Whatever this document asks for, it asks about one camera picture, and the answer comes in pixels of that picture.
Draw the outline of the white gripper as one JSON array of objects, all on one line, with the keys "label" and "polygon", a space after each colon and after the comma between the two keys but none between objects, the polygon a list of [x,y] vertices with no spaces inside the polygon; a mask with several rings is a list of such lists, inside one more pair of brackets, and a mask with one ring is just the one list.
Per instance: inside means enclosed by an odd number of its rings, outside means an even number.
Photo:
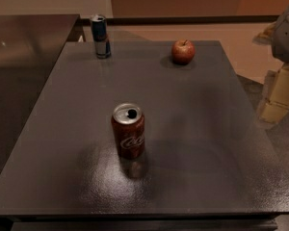
[{"label": "white gripper", "polygon": [[268,86],[267,99],[259,102],[260,120],[278,124],[289,112],[289,6],[277,19],[272,39],[273,56],[284,63]]}]

